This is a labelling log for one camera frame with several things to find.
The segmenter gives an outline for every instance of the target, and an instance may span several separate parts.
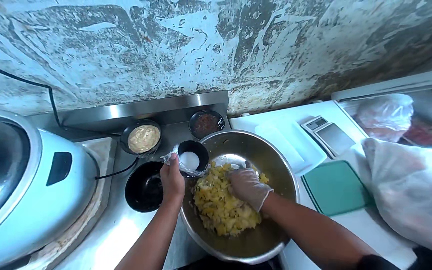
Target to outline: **small black bowl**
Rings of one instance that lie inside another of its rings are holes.
[[[143,126],[143,125],[151,125],[151,126],[155,126],[156,128],[158,128],[159,140],[156,143],[156,145],[154,145],[153,148],[149,149],[148,151],[142,152],[142,153],[135,153],[129,148],[129,145],[128,145],[129,134],[138,126]],[[126,153],[144,158],[144,157],[156,152],[156,150],[158,150],[158,147],[159,147],[159,144],[161,143],[162,137],[163,137],[163,134],[161,134],[161,128],[159,127],[158,123],[156,123],[155,121],[149,120],[149,119],[141,119],[141,120],[137,120],[134,124],[132,124],[132,125],[130,125],[124,129],[123,133],[119,137],[119,142],[120,142],[121,148]]]
[[[196,121],[198,120],[198,118],[200,116],[205,115],[205,114],[209,114],[209,115],[212,115],[212,116],[217,118],[217,124],[216,124],[215,130],[212,132],[199,132],[198,130],[196,130]],[[191,118],[189,119],[189,131],[191,132],[191,134],[194,137],[196,137],[197,139],[200,139],[200,140],[202,138],[208,136],[211,133],[223,130],[224,127],[225,127],[225,122],[224,122],[224,118],[221,116],[221,114],[219,114],[213,110],[210,110],[210,109],[200,110],[200,111],[196,112],[195,114],[193,114],[191,116]]]
[[[129,207],[138,212],[157,210],[163,201],[163,185],[159,170],[160,161],[150,161],[139,166],[129,176],[124,197]]]
[[[184,141],[180,143],[179,146],[177,147],[177,156],[180,157],[181,154],[183,154],[184,152],[193,152],[198,156],[199,165],[198,168],[196,168],[196,171],[200,171],[202,173],[204,172],[204,170],[206,170],[206,167],[209,162],[209,154],[208,154],[208,150],[206,150],[206,147],[204,145],[196,141]],[[180,172],[181,175],[183,175],[183,177],[186,178],[193,178],[199,176],[199,175],[189,175],[183,170],[180,170]]]

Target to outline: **beige paste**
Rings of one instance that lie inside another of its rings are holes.
[[[128,146],[134,153],[144,153],[159,141],[159,129],[153,125],[141,125],[133,129],[128,136]]]

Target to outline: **green cutting board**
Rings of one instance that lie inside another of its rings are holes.
[[[345,160],[322,163],[301,179],[316,210],[326,216],[375,204],[356,172]]]

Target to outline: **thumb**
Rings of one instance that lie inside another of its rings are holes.
[[[176,153],[172,153],[169,158],[169,171],[172,174],[178,174],[180,172],[180,162]]]

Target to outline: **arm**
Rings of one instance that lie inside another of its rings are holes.
[[[365,255],[376,252],[337,222],[296,204],[261,183],[252,169],[228,174],[234,195],[274,220],[322,269],[355,269]]]
[[[115,270],[163,268],[184,197],[184,178],[180,173],[177,155],[173,153],[169,162],[170,166],[165,164],[160,170],[163,202]]]
[[[337,222],[274,192],[268,194],[261,211],[279,224],[321,269],[355,269],[363,256],[377,254]]]

